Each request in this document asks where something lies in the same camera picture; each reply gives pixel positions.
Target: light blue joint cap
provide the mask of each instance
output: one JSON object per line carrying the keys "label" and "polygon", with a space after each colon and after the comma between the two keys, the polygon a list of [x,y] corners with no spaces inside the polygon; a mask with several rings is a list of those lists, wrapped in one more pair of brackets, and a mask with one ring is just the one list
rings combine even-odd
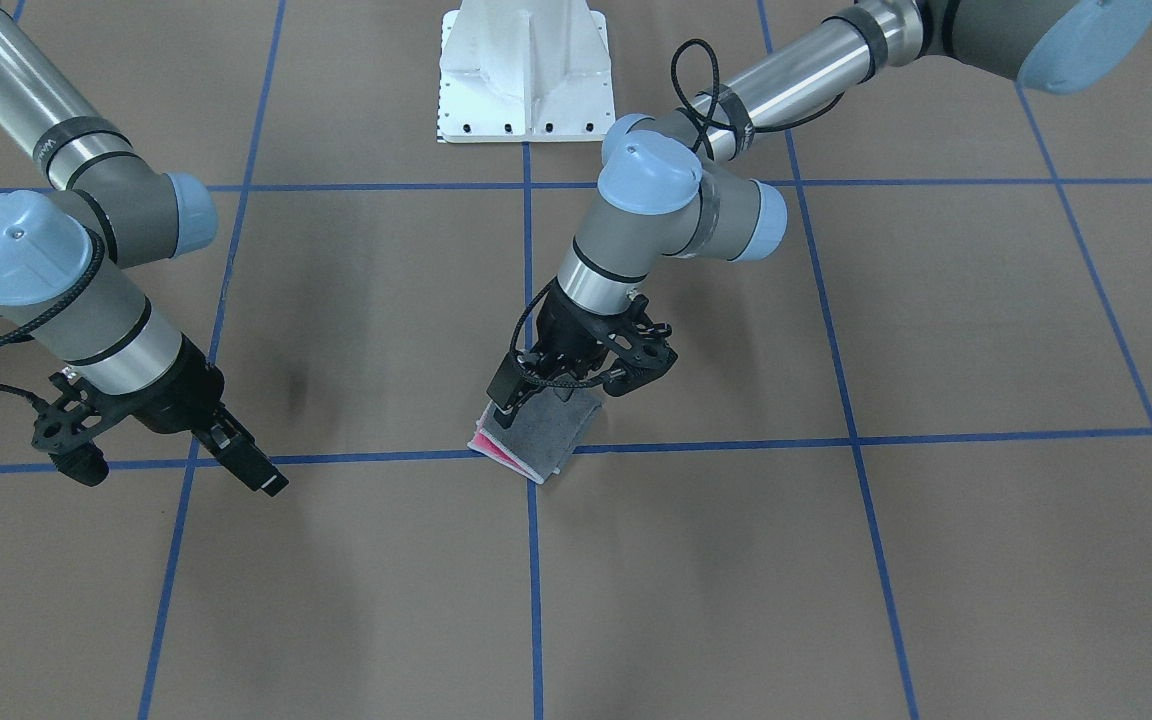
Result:
{"label": "light blue joint cap", "polygon": [[790,210],[785,205],[785,197],[774,187],[753,182],[758,185],[758,223],[755,225],[755,235],[750,237],[745,251],[732,263],[767,258],[781,247],[786,228],[790,225]]}
{"label": "light blue joint cap", "polygon": [[0,195],[0,305],[53,300],[78,281],[91,256],[86,229],[46,197]]}
{"label": "light blue joint cap", "polygon": [[660,132],[631,131],[598,174],[598,192],[636,215],[685,209],[700,191],[700,159]]}
{"label": "light blue joint cap", "polygon": [[1096,85],[1137,46],[1152,23],[1152,0],[1082,0],[1030,51],[1025,88],[1074,94]]}
{"label": "light blue joint cap", "polygon": [[168,179],[177,194],[177,251],[173,258],[179,258],[185,252],[211,245],[220,219],[211,192],[199,179],[185,173],[168,173]]}
{"label": "light blue joint cap", "polygon": [[643,113],[631,113],[612,123],[612,128],[608,128],[607,135],[602,136],[604,165],[607,164],[608,156],[613,151],[616,151],[621,142],[626,141],[626,136],[630,132],[630,129],[643,122],[643,120],[654,120],[654,118],[652,115],[644,115]]}

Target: blue tape line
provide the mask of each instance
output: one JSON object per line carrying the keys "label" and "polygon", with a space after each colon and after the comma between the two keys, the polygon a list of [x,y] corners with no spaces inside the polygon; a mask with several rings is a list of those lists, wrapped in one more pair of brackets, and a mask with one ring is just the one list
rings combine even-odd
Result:
{"label": "blue tape line", "polygon": [[932,435],[879,435],[856,438],[861,446],[950,445],[963,442],[1024,442],[1052,439],[1089,439],[1115,437],[1152,437],[1152,429],[1036,430],[1010,433],[946,433]]}
{"label": "blue tape line", "polygon": [[1049,179],[804,179],[797,182],[776,182],[768,184],[803,184],[804,187],[941,187],[941,185],[980,185],[980,184],[1051,184]]}
{"label": "blue tape line", "polygon": [[1123,353],[1123,361],[1128,366],[1128,372],[1132,374],[1132,382],[1137,387],[1137,393],[1140,396],[1140,406],[1144,407],[1144,412],[1149,417],[1149,425],[1152,427],[1152,401],[1149,400],[1149,393],[1146,387],[1144,387],[1144,381],[1140,378],[1140,372],[1135,364],[1132,357],[1132,350],[1128,347],[1128,341],[1126,341],[1126,334],[1123,327],[1119,324],[1117,314],[1115,314],[1114,306],[1111,304],[1111,295],[1105,290],[1105,283],[1101,282],[1101,274],[1096,268],[1096,262],[1092,259],[1092,251],[1087,247],[1087,238],[1083,236],[1082,225],[1078,222],[1078,218],[1074,214],[1074,205],[1069,202],[1069,194],[1064,191],[1064,182],[1061,181],[1060,173],[1056,173],[1056,164],[1052,160],[1051,151],[1047,150],[1047,141],[1043,139],[1043,129],[1038,127],[1038,118],[1034,115],[1033,108],[1029,106],[1029,99],[1025,96],[1024,88],[1018,83],[1016,85],[1016,97],[1020,98],[1020,106],[1025,111],[1025,118],[1029,119],[1029,127],[1034,134],[1034,141],[1038,141],[1038,150],[1043,152],[1043,160],[1047,164],[1047,172],[1051,173],[1052,181],[1055,182],[1056,192],[1060,195],[1061,206],[1064,209],[1064,218],[1069,220],[1070,229],[1074,230],[1074,240],[1078,241],[1079,252],[1083,253],[1083,262],[1087,265],[1087,273],[1092,275],[1092,285],[1096,287],[1096,295],[1101,300],[1101,306],[1105,309],[1105,316],[1111,320],[1111,328],[1114,329],[1114,340],[1119,343],[1119,350]]}
{"label": "blue tape line", "polygon": [[632,455],[645,452],[799,450],[808,447],[847,447],[847,438],[755,439],[755,441],[649,442],[632,445],[582,445],[576,455]]}
{"label": "blue tape line", "polygon": [[531,717],[545,718],[545,666],[540,615],[540,530],[536,483],[526,484],[526,568],[531,573]]}
{"label": "blue tape line", "polygon": [[[1097,439],[1152,437],[1152,429],[1078,429],[1078,430],[1016,430],[998,433],[945,433],[925,435],[872,435],[856,438],[861,447],[900,445],[952,445],[970,442],[1026,442],[1061,441],[1061,439]],[[796,438],[755,439],[753,441],[700,441],[700,442],[644,442],[621,445],[582,445],[576,455],[635,455],[668,454],[668,452],[736,452],[736,450],[808,450],[813,447],[849,447],[851,438]],[[275,455],[279,465],[340,465],[355,462],[419,462],[449,460],[484,460],[473,450],[394,450],[394,452],[342,452],[324,455]],[[188,460],[120,460],[109,463],[111,470],[164,470],[188,467]],[[220,462],[210,457],[198,458],[197,468],[219,468]],[[50,473],[47,464],[0,465],[0,475]]]}
{"label": "blue tape line", "polygon": [[1060,179],[1061,184],[1152,184],[1152,179]]}
{"label": "blue tape line", "polygon": [[[265,123],[265,108],[270,104],[270,88],[274,82],[274,67],[278,61],[278,46],[283,36],[283,17],[287,14],[287,0],[279,0],[278,14],[274,17],[274,32],[270,37],[270,55],[265,61],[265,79],[262,83],[260,100],[256,105],[256,120],[252,122],[251,143],[247,147],[247,169],[243,172],[243,187],[251,185],[252,175],[256,173],[256,154],[260,149],[262,127]],[[207,351],[207,359],[215,361],[220,350],[220,336],[225,327],[225,301],[229,291],[229,282],[233,280],[234,258],[238,253],[238,237],[242,234],[243,219],[247,218],[247,197],[250,195],[243,190],[238,196],[238,211],[234,217],[234,232],[229,240],[229,253],[225,259],[225,275],[220,283],[220,297],[215,302],[215,324],[211,331],[211,347]],[[180,503],[177,507],[177,521],[172,536],[172,550],[168,553],[168,568],[162,578],[162,596],[159,600],[159,619],[154,628],[154,642],[150,646],[150,659],[145,670],[145,687],[141,692],[141,714],[138,720],[147,720],[150,715],[150,703],[154,699],[154,682],[157,679],[157,667],[162,649],[162,635],[166,630],[166,619],[172,607],[172,589],[175,584],[175,570],[180,552],[180,538],[184,532],[184,521],[189,513],[189,497],[194,492],[195,464],[198,458],[198,441],[189,445],[189,465],[184,471],[184,482],[180,487]]]}
{"label": "blue tape line", "polygon": [[[522,143],[522,302],[526,304],[532,295],[531,263],[531,143]],[[526,323],[526,347],[535,341],[535,325]],[[526,484],[526,569],[531,578],[531,715],[532,720],[545,718],[545,664],[543,624],[540,613],[540,530],[536,516],[536,486]]]}
{"label": "blue tape line", "polygon": [[[772,187],[963,187],[991,184],[1053,184],[1051,179],[763,179]],[[1064,184],[1152,185],[1152,179],[1061,179]],[[593,182],[532,182],[531,190],[594,190]],[[323,184],[209,184],[211,192],[385,192],[394,190],[521,190],[517,182],[410,182],[410,183],[323,183]],[[17,190],[54,192],[51,187],[0,187],[0,194]]]}
{"label": "blue tape line", "polygon": [[387,192],[394,190],[522,190],[517,182],[359,182],[323,184],[253,184],[251,192]]}
{"label": "blue tape line", "polygon": [[[763,0],[758,0],[758,15],[763,25],[763,41],[768,54],[773,51],[772,32],[767,23],[767,8]],[[824,282],[823,268],[820,268],[820,255],[814,242],[814,228],[812,227],[812,213],[808,207],[806,190],[803,183],[803,170],[799,167],[799,156],[794,145],[794,131],[785,134],[786,149],[790,154],[790,167],[794,170],[795,192],[799,197],[799,211],[803,213],[803,229],[806,234],[808,251],[812,255],[812,274],[817,283],[817,295],[820,301],[820,314],[824,318],[824,328],[829,340],[829,354],[833,357],[833,370],[838,379],[838,396],[842,402],[842,414],[847,424],[847,439],[851,446],[851,460],[856,465],[856,479],[861,484],[861,500],[865,506],[865,520],[869,523],[869,539],[874,548],[874,564],[878,568],[878,579],[882,584],[882,602],[887,607],[887,623],[890,626],[892,646],[896,653],[896,662],[900,666],[901,685],[905,691],[905,705],[909,707],[910,720],[918,720],[918,698],[914,692],[914,675],[910,673],[909,657],[905,655],[905,638],[901,632],[900,614],[896,611],[896,597],[892,592],[890,574],[887,569],[887,553],[882,550],[882,533],[878,528],[878,514],[874,510],[873,495],[869,488],[869,473],[865,470],[864,455],[861,454],[859,433],[856,432],[856,416],[851,407],[851,393],[847,389],[847,378],[844,366],[842,366],[842,354],[838,349],[838,333],[833,324],[833,313],[829,309],[829,295],[826,282]]]}
{"label": "blue tape line", "polygon": [[[464,450],[400,450],[400,452],[348,452],[338,455],[275,455],[270,460],[275,465],[335,465],[343,462],[415,462],[422,460],[479,460],[483,455]],[[219,468],[220,462],[200,460],[200,465]]]}
{"label": "blue tape line", "polygon": [[[198,441],[189,446],[189,460],[198,457]],[[172,529],[172,546],[168,550],[168,566],[162,571],[162,591],[159,594],[159,612],[154,619],[154,638],[150,642],[150,660],[145,665],[145,684],[141,688],[141,707],[137,720],[147,720],[150,703],[154,700],[154,684],[159,675],[159,659],[162,655],[162,637],[168,628],[168,609],[172,607],[172,591],[175,588],[175,569],[180,560],[180,543],[184,537],[184,518],[189,511],[189,497],[194,492],[194,465],[185,467],[184,482],[180,484],[177,518]]]}

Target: blue grid line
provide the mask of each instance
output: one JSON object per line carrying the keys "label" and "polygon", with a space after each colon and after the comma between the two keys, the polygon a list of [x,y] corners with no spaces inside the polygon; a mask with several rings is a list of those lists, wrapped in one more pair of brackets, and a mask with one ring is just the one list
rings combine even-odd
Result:
{"label": "blue grid line", "polygon": [[652,452],[801,450],[809,447],[847,447],[849,438],[755,439],[755,441],[644,442],[582,445],[576,455],[634,455]]}
{"label": "blue grid line", "polygon": [[773,187],[941,187],[979,184],[1052,184],[1051,179],[803,179],[803,181],[771,181]]}
{"label": "blue grid line", "polygon": [[1060,179],[1061,184],[1152,184],[1152,179]]}
{"label": "blue grid line", "polygon": [[867,447],[893,445],[955,445],[968,442],[1053,441],[1053,439],[1092,439],[1152,437],[1152,429],[1036,430],[1036,432],[946,433],[934,435],[874,435],[856,438]]}
{"label": "blue grid line", "polygon": [[[993,184],[1044,185],[1052,179],[765,179],[772,187],[972,187]],[[1061,179],[1062,184],[1152,185],[1152,179]],[[596,182],[532,182],[531,190],[594,190]],[[0,187],[0,194],[17,190],[54,192],[51,187]],[[407,182],[407,183],[323,183],[323,184],[209,184],[219,194],[251,192],[388,192],[438,190],[522,190],[518,182]]]}
{"label": "blue grid line", "polygon": [[[256,119],[252,120],[251,143],[247,147],[247,169],[243,172],[243,187],[250,187],[252,175],[256,173],[256,156],[260,149],[262,127],[265,123],[265,108],[270,104],[270,89],[274,83],[274,67],[278,63],[278,46],[283,36],[283,17],[287,14],[287,0],[279,0],[278,13],[274,17],[274,29],[270,37],[270,55],[265,61],[265,79],[262,83],[260,100],[256,105]],[[225,327],[225,306],[229,295],[229,282],[233,280],[234,260],[238,255],[238,238],[242,237],[243,220],[247,219],[247,190],[238,194],[238,210],[234,217],[234,229],[229,237],[229,253],[225,259],[225,274],[220,283],[220,297],[215,302],[215,324],[212,325],[211,346],[207,350],[207,361],[217,359],[220,351],[220,336]],[[162,594],[159,598],[159,614],[157,614],[154,626],[154,638],[150,644],[150,657],[146,661],[145,685],[141,692],[141,712],[138,720],[147,720],[150,717],[150,705],[154,699],[154,684],[157,680],[157,667],[162,652],[162,638],[166,634],[166,621],[172,607],[172,591],[175,585],[175,570],[177,570],[180,544],[184,537],[184,523],[189,511],[189,497],[194,492],[195,468],[198,465],[198,441],[189,444],[189,460],[184,471],[184,479],[180,484],[180,502],[177,507],[177,518],[172,533],[172,548],[168,552],[168,564],[162,576]]]}
{"label": "blue grid line", "polygon": [[[763,25],[763,44],[768,54],[773,53],[772,31],[767,22],[767,8],[763,0],[758,0],[758,15]],[[910,673],[909,657],[905,655],[904,634],[901,632],[900,614],[896,611],[896,597],[892,592],[890,574],[887,569],[887,553],[882,550],[882,533],[878,528],[878,514],[874,510],[873,493],[869,487],[869,472],[865,470],[865,460],[861,452],[859,433],[856,432],[856,418],[851,407],[851,395],[847,391],[847,378],[844,366],[842,366],[842,354],[838,349],[838,334],[833,324],[833,313],[829,310],[829,295],[824,282],[823,268],[820,268],[820,256],[814,242],[814,228],[812,227],[812,213],[808,207],[806,190],[803,182],[803,170],[799,167],[799,156],[794,145],[794,132],[785,134],[786,149],[790,154],[790,167],[794,170],[794,188],[799,197],[799,211],[803,214],[803,229],[806,234],[808,251],[812,255],[812,273],[817,283],[817,293],[820,301],[820,314],[824,319],[824,328],[829,340],[829,354],[833,357],[833,370],[838,379],[838,396],[842,402],[842,414],[847,423],[847,439],[851,446],[851,460],[856,465],[856,479],[861,484],[861,500],[865,506],[865,520],[869,523],[869,539],[873,544],[874,564],[878,569],[879,584],[882,585],[882,602],[887,607],[887,623],[890,626],[892,646],[896,653],[896,662],[900,667],[901,685],[905,691],[905,705],[909,707],[910,720],[918,720],[918,698],[914,692],[914,675]]]}
{"label": "blue grid line", "polygon": [[[1098,439],[1152,437],[1152,429],[1075,429],[1075,430],[1013,430],[1011,432],[993,433],[942,433],[924,435],[861,435],[856,445],[864,447],[882,447],[893,445],[960,445],[971,442],[1041,442],[1062,441],[1062,439]],[[664,454],[665,452],[734,452],[734,450],[809,450],[814,447],[849,447],[851,438],[788,438],[755,439],[753,441],[695,441],[695,442],[641,442],[617,445],[582,445],[576,448],[576,455],[635,455]],[[321,455],[274,455],[279,465],[347,465],[365,464],[365,462],[420,462],[448,460],[483,460],[483,455],[473,450],[374,450],[374,452],[340,452]],[[119,460],[111,461],[111,470],[164,470],[196,468],[219,468],[219,462],[211,457],[200,457],[196,462],[187,458],[169,460]],[[1,464],[0,475],[13,473],[51,473],[55,470],[50,464]]]}
{"label": "blue grid line", "polygon": [[[477,460],[483,456],[470,448],[463,450],[342,452],[333,455],[274,455],[275,465],[335,465],[344,462],[414,462],[422,460]],[[219,468],[220,462],[204,458],[200,467]]]}
{"label": "blue grid line", "polygon": [[[531,258],[531,143],[522,143],[522,301],[532,296]],[[526,347],[535,341],[532,324],[526,323]],[[531,578],[531,715],[545,718],[544,632],[540,607],[540,523],[536,510],[536,484],[526,484],[526,569]]]}
{"label": "blue grid line", "polygon": [[[198,456],[198,442],[189,448],[189,456]],[[175,588],[175,569],[180,561],[180,544],[184,538],[184,518],[189,511],[189,497],[194,494],[195,468],[189,464],[184,469],[184,482],[180,484],[177,516],[172,528],[172,546],[168,547],[168,564],[162,574],[162,589],[159,593],[159,611],[154,617],[154,638],[150,642],[150,659],[145,667],[145,684],[141,688],[141,705],[137,707],[137,719],[147,720],[150,703],[154,700],[154,684],[159,676],[159,659],[162,655],[162,636],[168,626],[168,609],[172,607],[172,591]]]}
{"label": "blue grid line", "polygon": [[250,192],[385,192],[394,190],[522,190],[520,182],[340,182],[323,184],[253,184]]}
{"label": "blue grid line", "polygon": [[1034,134],[1034,141],[1038,142],[1038,149],[1043,152],[1043,160],[1047,164],[1047,170],[1051,173],[1052,181],[1055,182],[1056,192],[1060,195],[1061,206],[1064,209],[1064,218],[1069,220],[1070,229],[1074,230],[1074,240],[1078,242],[1079,252],[1083,255],[1083,263],[1087,265],[1087,273],[1092,275],[1092,285],[1096,287],[1096,295],[1100,297],[1101,306],[1105,309],[1105,314],[1108,320],[1111,320],[1111,328],[1114,331],[1114,340],[1119,343],[1119,350],[1123,353],[1123,361],[1128,366],[1128,372],[1132,374],[1132,382],[1137,393],[1140,396],[1140,406],[1144,407],[1144,412],[1149,417],[1149,426],[1152,427],[1152,401],[1149,400],[1149,392],[1144,387],[1144,381],[1140,378],[1140,372],[1135,364],[1132,357],[1132,350],[1128,347],[1128,341],[1126,341],[1126,334],[1123,327],[1119,324],[1117,314],[1114,311],[1114,306],[1111,304],[1111,295],[1105,290],[1105,283],[1101,281],[1101,274],[1096,268],[1096,262],[1092,259],[1091,247],[1087,245],[1087,238],[1083,234],[1082,225],[1078,222],[1078,218],[1074,214],[1074,205],[1069,202],[1069,194],[1064,191],[1064,182],[1061,181],[1060,173],[1056,173],[1055,160],[1052,160],[1051,151],[1047,147],[1047,141],[1043,139],[1043,129],[1038,127],[1038,118],[1034,115],[1033,108],[1030,108],[1029,99],[1025,97],[1024,88],[1018,83],[1016,85],[1016,97],[1020,98],[1020,106],[1025,112],[1025,118],[1029,120],[1029,127]]}

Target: robotic arm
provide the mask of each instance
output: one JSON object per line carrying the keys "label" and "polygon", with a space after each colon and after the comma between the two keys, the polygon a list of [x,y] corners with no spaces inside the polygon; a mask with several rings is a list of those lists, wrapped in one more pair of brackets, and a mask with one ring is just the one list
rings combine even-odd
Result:
{"label": "robotic arm", "polygon": [[614,397],[668,372],[677,358],[669,327],[649,319],[639,293],[657,258],[758,260],[783,236],[780,194],[719,167],[759,135],[819,118],[888,65],[929,54],[1078,92],[1119,65],[1151,20],[1152,0],[859,0],[690,103],[675,82],[682,108],[626,115],[608,131],[594,205],[524,314],[544,297],[539,340],[511,348],[490,384],[494,419],[510,427],[543,388],[602,386]]}
{"label": "robotic arm", "polygon": [[0,316],[67,363],[51,377],[33,446],[94,486],[109,472],[93,439],[134,416],[192,432],[248,487],[288,480],[220,401],[223,376],[122,271],[209,245],[217,211],[187,174],[157,174],[0,8],[0,124],[58,192],[0,195]]}

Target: brown floor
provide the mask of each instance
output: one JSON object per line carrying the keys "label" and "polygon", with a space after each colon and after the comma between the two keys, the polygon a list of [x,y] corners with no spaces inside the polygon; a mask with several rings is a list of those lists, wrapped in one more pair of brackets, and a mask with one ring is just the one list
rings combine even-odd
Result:
{"label": "brown floor", "polygon": [[[600,0],[617,111],[836,5]],[[681,361],[535,488],[463,447],[598,147],[435,143],[449,9],[26,0],[214,188],[214,245],[132,276],[293,485],[128,423],[83,488],[0,397],[0,717],[1152,717],[1152,31],[1085,94],[925,59],[763,141],[786,242],[660,264]]]}

